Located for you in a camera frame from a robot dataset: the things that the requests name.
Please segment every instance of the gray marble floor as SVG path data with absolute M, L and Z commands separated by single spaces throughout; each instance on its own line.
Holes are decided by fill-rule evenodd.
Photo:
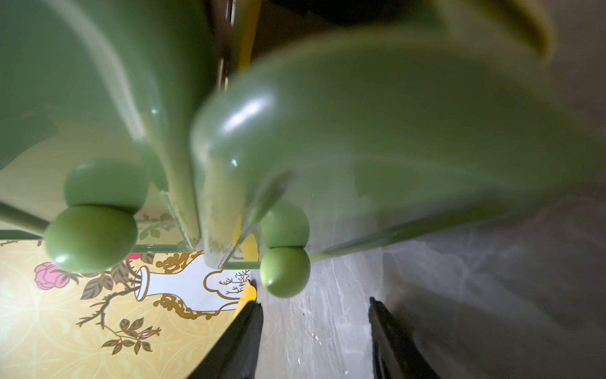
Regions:
M 603 133 L 606 3 L 545 5 L 562 96 Z M 370 296 L 414 327 L 442 378 L 605 378 L 606 180 L 538 212 L 316 263 L 289 300 L 259 288 L 258 378 L 371 378 Z

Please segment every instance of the green chair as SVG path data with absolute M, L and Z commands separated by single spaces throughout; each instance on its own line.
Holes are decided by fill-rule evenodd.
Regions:
M 141 199 L 147 204 L 143 190 L 121 201 L 126 189 L 153 183 L 150 192 L 164 197 L 158 207 L 176 220 L 185 249 L 202 237 L 207 265 L 260 268 L 276 296 L 300 292 L 310 262 L 540 206 L 603 168 L 602 141 L 554 96 L 544 68 L 549 28 L 538 10 L 521 2 L 412 2 L 388 23 L 327 33 L 269 54 L 208 99 L 216 67 L 210 37 L 203 18 L 189 15 L 189 3 L 176 3 L 182 9 L 140 3 L 149 14 L 135 22 L 137 6 L 123 2 L 48 2 L 54 5 L 45 17 L 53 15 L 65 29 L 56 43 L 73 40 L 88 60 L 79 78 L 93 76 L 104 89 L 98 95 L 103 109 L 73 101 L 113 117 L 113 123 L 87 125 L 86 132 L 72 123 L 69 133 L 114 128 L 123 142 L 105 155 L 76 160 L 130 165 L 76 181 L 72 194 L 94 198 L 66 204 L 111 209 L 105 221 L 111 223 L 140 212 Z M 172 23 L 159 22 L 167 13 Z M 176 25 L 184 19 L 185 26 Z M 162 33 L 152 32 L 159 25 Z M 186 37 L 183 43 L 179 37 Z M 26 89 L 28 97 L 32 87 Z M 64 186 L 77 165 L 62 167 L 70 165 L 60 170 Z M 128 177 L 142 179 L 126 185 L 119 173 L 132 166 L 141 174 Z M 7 168 L 0 170 L 2 184 Z M 107 191 L 85 190 L 99 188 L 100 177 L 112 182 L 100 187 Z M 14 199 L 0 192 L 7 205 L 39 216 Z M 47 246 L 62 267 L 93 269 L 92 257 L 111 255 L 94 265 L 109 266 L 135 246 L 134 222 L 104 232 L 115 233 L 115 246 L 101 244 L 108 235 L 100 230 L 111 228 L 84 230 L 76 219 L 86 216 L 70 219 L 71 210 L 57 215 L 57 208 L 40 218 L 55 219 Z M 236 256 L 250 235 L 260 243 L 261 262 Z

